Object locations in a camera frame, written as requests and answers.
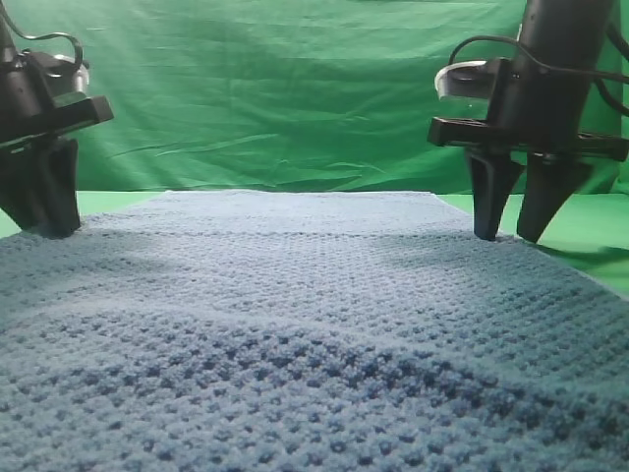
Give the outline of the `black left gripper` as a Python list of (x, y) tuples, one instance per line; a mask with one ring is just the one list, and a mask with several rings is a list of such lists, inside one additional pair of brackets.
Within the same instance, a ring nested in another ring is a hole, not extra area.
[(52, 56), (15, 48), (1, 52), (1, 209), (23, 231), (62, 239), (81, 226), (78, 142), (21, 144), (95, 126), (114, 114), (105, 96), (90, 96), (88, 89), (86, 99), (57, 107), (46, 82)]

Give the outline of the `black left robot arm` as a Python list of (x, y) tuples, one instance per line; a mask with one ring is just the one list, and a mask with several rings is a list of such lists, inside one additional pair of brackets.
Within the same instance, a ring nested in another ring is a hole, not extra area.
[(23, 32), (1, 14), (1, 208), (23, 231), (50, 239), (81, 226), (79, 145), (71, 133), (112, 120), (104, 96), (87, 92), (89, 66), (66, 34), (71, 57), (19, 49)]

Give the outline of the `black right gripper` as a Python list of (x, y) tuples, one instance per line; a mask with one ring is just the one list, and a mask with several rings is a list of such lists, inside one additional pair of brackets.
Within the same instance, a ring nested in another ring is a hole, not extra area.
[[(592, 177), (594, 166), (577, 155), (621, 162), (626, 139), (583, 132), (581, 117), (593, 81), (551, 72), (528, 61), (500, 61), (484, 119), (431, 119), (428, 142), (438, 147), (488, 146), (530, 151), (517, 235), (536, 244), (566, 201)], [(474, 234), (493, 241), (507, 200), (524, 171), (509, 151), (466, 148)]]

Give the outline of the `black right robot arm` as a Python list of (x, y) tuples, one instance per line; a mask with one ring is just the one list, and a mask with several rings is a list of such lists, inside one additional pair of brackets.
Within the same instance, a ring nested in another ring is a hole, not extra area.
[(439, 98), (487, 102), (483, 120), (432, 119), (428, 140), (460, 147), (472, 179), (474, 233), (495, 238), (508, 197), (527, 177), (517, 233), (536, 243), (563, 204), (591, 177), (588, 158), (622, 162), (626, 139), (586, 133), (580, 122), (591, 88), (622, 115), (608, 81), (627, 84), (622, 74), (598, 70), (610, 41), (622, 54), (628, 43), (612, 24), (613, 1), (529, 1), (516, 37), (489, 37), (509, 44), (511, 58), (459, 62), (449, 57), (434, 77)]

